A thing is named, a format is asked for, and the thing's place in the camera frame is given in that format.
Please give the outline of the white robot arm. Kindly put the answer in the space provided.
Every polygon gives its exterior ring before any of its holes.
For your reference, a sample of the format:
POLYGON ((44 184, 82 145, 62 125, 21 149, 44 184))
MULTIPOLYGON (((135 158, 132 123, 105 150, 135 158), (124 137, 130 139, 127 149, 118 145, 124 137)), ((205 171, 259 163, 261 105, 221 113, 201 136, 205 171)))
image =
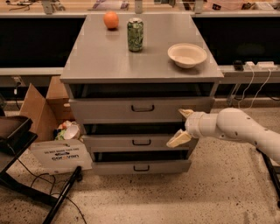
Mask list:
POLYGON ((241 141, 280 164, 280 135, 264 128, 238 108, 224 108, 219 113, 207 114, 191 109, 180 109, 186 118, 185 129, 179 129, 167 142, 169 148, 190 142, 193 138, 215 137, 226 141, 241 141))

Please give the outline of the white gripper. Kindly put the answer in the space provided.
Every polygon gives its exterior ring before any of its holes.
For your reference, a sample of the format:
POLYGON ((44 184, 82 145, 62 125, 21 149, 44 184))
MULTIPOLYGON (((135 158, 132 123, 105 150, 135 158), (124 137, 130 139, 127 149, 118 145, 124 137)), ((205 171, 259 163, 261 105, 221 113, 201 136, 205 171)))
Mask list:
POLYGON ((217 126, 217 114, 194 112, 192 109, 180 108, 178 112, 185 118, 185 130, 178 130, 167 142, 167 146, 175 148, 189 142, 193 138, 219 138, 222 131, 217 126))

